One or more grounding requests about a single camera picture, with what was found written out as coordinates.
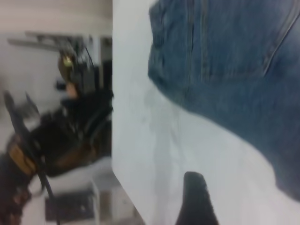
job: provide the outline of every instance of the black cable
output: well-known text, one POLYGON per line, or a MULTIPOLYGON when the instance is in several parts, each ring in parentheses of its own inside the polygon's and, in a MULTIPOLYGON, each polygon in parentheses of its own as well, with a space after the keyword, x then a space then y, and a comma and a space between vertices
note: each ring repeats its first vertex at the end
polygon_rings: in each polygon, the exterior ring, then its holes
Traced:
POLYGON ((88 51, 87 47, 86 47, 86 46, 84 46, 84 48, 85 48, 85 51, 86 51, 86 53, 87 53, 87 54, 88 54, 88 56, 89 56, 90 63, 92 64, 92 67, 93 67, 93 68, 95 68, 95 67, 94 67, 94 63, 93 63, 93 60, 92 60, 92 58, 91 58, 91 56, 90 56, 90 53, 89 53, 89 51, 88 51))

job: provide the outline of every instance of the blue denim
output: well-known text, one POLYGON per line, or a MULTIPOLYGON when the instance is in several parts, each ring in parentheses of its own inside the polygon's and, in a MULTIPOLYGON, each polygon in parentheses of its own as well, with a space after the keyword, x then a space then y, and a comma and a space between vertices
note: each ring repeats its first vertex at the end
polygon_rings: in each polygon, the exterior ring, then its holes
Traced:
POLYGON ((160 0, 149 77, 255 146, 300 201, 299 0, 160 0))

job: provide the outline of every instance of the white wall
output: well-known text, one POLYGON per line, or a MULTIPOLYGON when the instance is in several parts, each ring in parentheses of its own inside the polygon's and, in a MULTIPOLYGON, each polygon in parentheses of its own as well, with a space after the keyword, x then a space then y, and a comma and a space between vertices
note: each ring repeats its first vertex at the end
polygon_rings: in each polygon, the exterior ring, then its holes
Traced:
POLYGON ((112 0, 2 0, 0 31, 111 36, 112 0))

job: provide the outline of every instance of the black object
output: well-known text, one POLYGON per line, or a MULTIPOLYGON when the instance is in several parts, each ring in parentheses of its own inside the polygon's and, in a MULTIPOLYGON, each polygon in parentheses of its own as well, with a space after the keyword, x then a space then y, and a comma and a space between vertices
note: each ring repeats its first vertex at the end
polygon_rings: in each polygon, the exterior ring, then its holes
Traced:
POLYGON ((204 177, 196 172, 186 172, 183 202, 176 225, 218 224, 204 177))
MULTIPOLYGON (((61 222, 67 223, 94 218, 93 192, 91 190, 66 193, 55 196, 61 222)), ((55 208, 52 201, 45 200, 46 221, 55 221, 55 208)))
MULTIPOLYGON (((27 97, 27 103, 16 106, 9 92, 5 92, 5 105, 16 133, 14 137, 20 139, 18 147, 36 166, 42 191, 47 189, 53 209, 57 208, 56 201, 46 176, 55 177, 111 155, 108 117, 112 112, 112 97, 112 91, 99 90, 78 99, 65 99, 60 109, 42 115, 40 125, 29 131, 23 120, 31 113, 38 113, 36 105, 27 97)), ((56 218, 59 225, 59 214, 56 218)))

